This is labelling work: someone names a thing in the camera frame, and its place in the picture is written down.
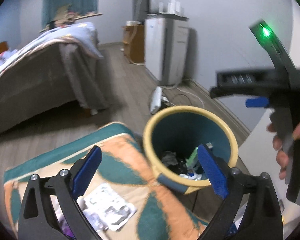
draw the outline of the window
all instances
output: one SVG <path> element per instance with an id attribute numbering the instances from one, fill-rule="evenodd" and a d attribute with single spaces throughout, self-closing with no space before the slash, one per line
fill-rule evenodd
<path id="1" fill-rule="evenodd" d="M 43 0 L 42 27 L 49 22 L 65 23 L 76 17 L 97 13 L 98 0 Z"/>

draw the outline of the black monitor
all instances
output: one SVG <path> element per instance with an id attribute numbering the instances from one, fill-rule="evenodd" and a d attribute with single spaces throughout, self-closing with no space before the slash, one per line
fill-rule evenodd
<path id="1" fill-rule="evenodd" d="M 134 21 L 144 23 L 150 13 L 150 0 L 132 0 L 132 15 Z"/>

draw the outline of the trash can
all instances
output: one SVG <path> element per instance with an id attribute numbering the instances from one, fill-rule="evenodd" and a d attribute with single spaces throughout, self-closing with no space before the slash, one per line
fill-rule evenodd
<path id="1" fill-rule="evenodd" d="M 160 161 L 165 151 L 189 158 L 200 144 L 211 143 L 213 154 L 234 167 L 238 159 L 238 145 L 230 128 L 215 114 L 194 106 L 173 106 L 159 111 L 147 123 L 143 133 L 143 147 L 154 175 L 161 184 L 189 194 L 210 182 L 189 180 L 169 170 Z"/>

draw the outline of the patterned cushion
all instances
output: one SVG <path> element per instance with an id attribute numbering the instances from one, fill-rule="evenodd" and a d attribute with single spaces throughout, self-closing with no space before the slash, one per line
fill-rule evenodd
<path id="1" fill-rule="evenodd" d="M 72 143 L 7 170 L 4 175 L 5 204 L 17 234 L 21 200 L 33 173 L 40 177 L 70 169 L 94 146 L 101 147 L 102 162 L 86 195 L 107 182 L 138 211 L 119 232 L 108 230 L 112 240 L 196 240 L 207 223 L 194 216 L 179 200 L 155 180 L 133 133 L 122 123 L 111 123 Z"/>

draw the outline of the teal border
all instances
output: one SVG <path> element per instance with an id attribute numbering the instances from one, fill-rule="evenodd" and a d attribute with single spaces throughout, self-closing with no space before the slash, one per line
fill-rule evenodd
<path id="1" fill-rule="evenodd" d="M 122 133 L 129 134 L 132 136 L 132 138 L 134 138 L 133 132 L 122 123 L 111 123 L 85 137 L 63 145 L 52 151 L 43 153 L 15 168 L 7 170 L 3 175 L 3 183 L 6 183 L 7 181 L 20 177 L 24 174 L 30 173 L 31 171 L 36 171 L 38 169 L 51 165 L 99 141 Z"/>

